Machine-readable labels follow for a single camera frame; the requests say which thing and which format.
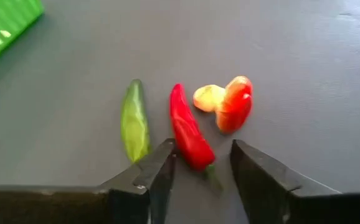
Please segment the gray surface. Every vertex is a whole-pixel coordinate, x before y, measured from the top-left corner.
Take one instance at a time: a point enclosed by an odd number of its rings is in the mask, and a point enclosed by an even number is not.
[[[172,136],[176,82],[191,99],[202,85],[246,74],[255,107],[238,133],[222,136],[213,116],[195,112],[224,195],[213,197],[180,163],[168,223],[245,223],[232,138],[337,190],[360,190],[360,0],[45,0],[45,8],[0,57],[0,184],[95,185],[126,169],[119,117],[132,78],[144,81],[157,146]]]

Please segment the pepper stem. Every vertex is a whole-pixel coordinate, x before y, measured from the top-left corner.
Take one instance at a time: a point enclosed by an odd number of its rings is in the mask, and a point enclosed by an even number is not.
[[[213,165],[213,164],[208,165],[205,168],[204,172],[205,172],[205,175],[207,177],[207,180],[209,181],[209,183],[213,187],[213,189],[215,191],[217,191],[218,193],[221,193],[223,191],[223,185],[216,176],[215,165]]]

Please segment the green plastic basket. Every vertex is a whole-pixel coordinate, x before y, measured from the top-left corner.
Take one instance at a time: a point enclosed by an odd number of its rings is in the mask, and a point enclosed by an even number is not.
[[[0,52],[42,13],[39,0],[0,0]]]

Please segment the green chili pepper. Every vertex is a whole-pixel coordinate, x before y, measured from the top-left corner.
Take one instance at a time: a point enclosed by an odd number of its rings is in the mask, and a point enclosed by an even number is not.
[[[126,153],[132,162],[149,153],[151,146],[148,122],[144,108],[143,85],[139,79],[131,81],[123,99],[121,135]]]

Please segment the chili pepper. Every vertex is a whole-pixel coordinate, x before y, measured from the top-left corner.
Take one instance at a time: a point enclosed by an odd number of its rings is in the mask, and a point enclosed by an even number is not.
[[[215,155],[202,137],[181,84],[176,84],[170,94],[170,115],[178,148],[193,169],[204,170],[214,162]]]
[[[127,88],[122,105],[121,135],[132,162],[141,159],[151,149],[143,95],[143,85],[135,79]]]
[[[194,105],[206,112],[216,112],[216,124],[223,133],[238,130],[252,109],[250,80],[244,76],[235,77],[225,88],[207,85],[194,94]]]

